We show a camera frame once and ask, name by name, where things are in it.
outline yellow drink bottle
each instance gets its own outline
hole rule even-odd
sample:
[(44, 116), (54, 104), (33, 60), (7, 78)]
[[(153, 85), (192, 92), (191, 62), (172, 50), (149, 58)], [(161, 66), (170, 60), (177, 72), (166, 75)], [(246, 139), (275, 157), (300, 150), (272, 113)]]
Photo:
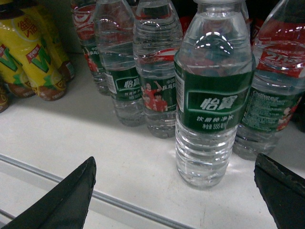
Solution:
[(3, 87), (3, 80), (0, 77), (0, 113), (9, 107), (9, 98)]
[(22, 66), (10, 54), (10, 51), (0, 42), (0, 72), (4, 83), (11, 93), (19, 98), (35, 95)]
[(65, 52), (57, 27), (49, 11), (35, 0), (14, 0), (15, 7), (30, 15), (47, 43), (47, 49), (66, 81), (74, 78), (74, 68)]
[(0, 42), (22, 64), (36, 95), (47, 101), (65, 95), (65, 81), (49, 56), (35, 22), (15, 8), (11, 0), (0, 0)]

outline store shelf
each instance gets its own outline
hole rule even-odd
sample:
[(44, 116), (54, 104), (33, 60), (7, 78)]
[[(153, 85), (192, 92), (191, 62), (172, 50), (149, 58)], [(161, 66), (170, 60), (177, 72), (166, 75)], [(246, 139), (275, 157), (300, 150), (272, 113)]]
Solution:
[[(97, 183), (85, 228), (276, 228), (254, 182), (253, 161), (232, 154), (220, 184), (207, 190), (187, 186), (176, 171), (174, 138), (155, 138), (144, 125), (120, 124), (111, 98), (95, 88), (83, 55), (71, 60), (77, 75), (62, 99), (11, 99), (0, 114), (0, 153), (58, 179), (94, 156)], [(270, 156), (305, 177), (305, 133), (294, 123), (284, 131)], [(6, 187), (0, 189), (0, 209), (14, 216), (56, 185), (37, 174), (19, 177), (2, 165), (0, 172)]]

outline drink bottle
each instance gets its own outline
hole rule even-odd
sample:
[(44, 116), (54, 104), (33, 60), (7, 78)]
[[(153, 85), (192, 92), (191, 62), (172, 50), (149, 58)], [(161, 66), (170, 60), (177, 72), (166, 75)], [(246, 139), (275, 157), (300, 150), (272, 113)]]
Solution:
[(58, 29), (49, 11), (36, 0), (14, 0), (14, 5), (34, 19), (55, 66), (67, 82), (72, 80), (75, 75), (74, 68), (62, 46)]
[(252, 32), (251, 32), (251, 45), (253, 45), (255, 37), (260, 31), (264, 21), (272, 11), (272, 9), (276, 6), (279, 0), (257, 0), (249, 3), (250, 6), (253, 7), (253, 24), (252, 24)]
[(253, 45), (256, 70), (233, 151), (255, 160), (269, 154), (305, 91), (305, 0), (281, 0)]
[(95, 5), (96, 0), (71, 0), (72, 19), (97, 89), (103, 95), (110, 95), (105, 69), (95, 43), (93, 21)]
[(3, 80), (0, 78), (0, 113), (9, 107), (9, 98), (3, 86)]
[(185, 34), (196, 14), (197, 4), (193, 0), (172, 0), (172, 3), (177, 11), (182, 32)]
[(175, 135), (176, 82), (173, 57), (182, 28), (170, 0), (140, 0), (134, 24), (133, 53), (140, 75), (146, 124), (152, 135)]
[(65, 95), (66, 83), (48, 54), (38, 27), (11, 0), (0, 0), (0, 42), (21, 63), (37, 96), (53, 101)]
[(196, 0), (198, 11), (175, 56), (176, 164), (192, 187), (223, 178), (253, 77), (239, 0)]
[(19, 98), (28, 98), (35, 95), (31, 84), (21, 64), (9, 52), (9, 49), (0, 43), (0, 75), (8, 90)]
[(126, 0), (97, 0), (94, 31), (115, 113), (126, 126), (145, 122), (132, 51), (133, 12)]
[(127, 3), (129, 4), (130, 8), (132, 9), (133, 14), (135, 15), (135, 12), (137, 11), (139, 0), (127, 0)]

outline plastic water bottle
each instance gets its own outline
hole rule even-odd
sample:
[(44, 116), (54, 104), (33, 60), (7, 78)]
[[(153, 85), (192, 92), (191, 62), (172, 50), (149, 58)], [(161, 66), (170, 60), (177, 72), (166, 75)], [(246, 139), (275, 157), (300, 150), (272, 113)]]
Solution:
[(133, 52), (140, 75), (147, 127), (159, 138), (174, 137), (176, 82), (173, 57), (182, 42), (178, 14), (170, 0), (140, 0)]
[(130, 8), (132, 9), (133, 14), (135, 15), (135, 12), (137, 11), (139, 0), (127, 0), (127, 3), (129, 4)]
[(71, 0), (72, 19), (97, 89), (103, 95), (110, 95), (94, 37), (95, 4), (96, 0)]
[(275, 148), (305, 91), (304, 0), (282, 0), (253, 46), (256, 70), (233, 151), (255, 160)]
[(241, 2), (196, 0), (198, 11), (175, 56), (176, 164), (192, 187), (223, 178), (253, 77)]
[(98, 0), (94, 30), (116, 115), (126, 126), (145, 122), (132, 51), (134, 15), (126, 0)]

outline green bottle label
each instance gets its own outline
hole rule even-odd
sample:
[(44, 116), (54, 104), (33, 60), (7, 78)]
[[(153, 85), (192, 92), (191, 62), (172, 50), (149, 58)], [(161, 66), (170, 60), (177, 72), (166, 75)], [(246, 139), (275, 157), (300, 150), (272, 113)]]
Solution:
[(174, 64), (180, 120), (186, 127), (205, 133), (223, 131), (242, 119), (253, 71), (226, 77), (188, 73)]
[(136, 68), (123, 71), (105, 70), (112, 98), (118, 101), (134, 101), (141, 98), (139, 75)]
[(94, 73), (103, 73), (104, 67), (102, 66), (100, 54), (95, 43), (89, 45), (82, 45), (81, 48), (84, 52), (84, 56), (86, 58), (90, 71)]
[(176, 110), (175, 77), (155, 80), (140, 77), (144, 106), (156, 112)]
[(256, 131), (280, 131), (288, 125), (301, 96), (270, 94), (251, 88), (242, 124)]

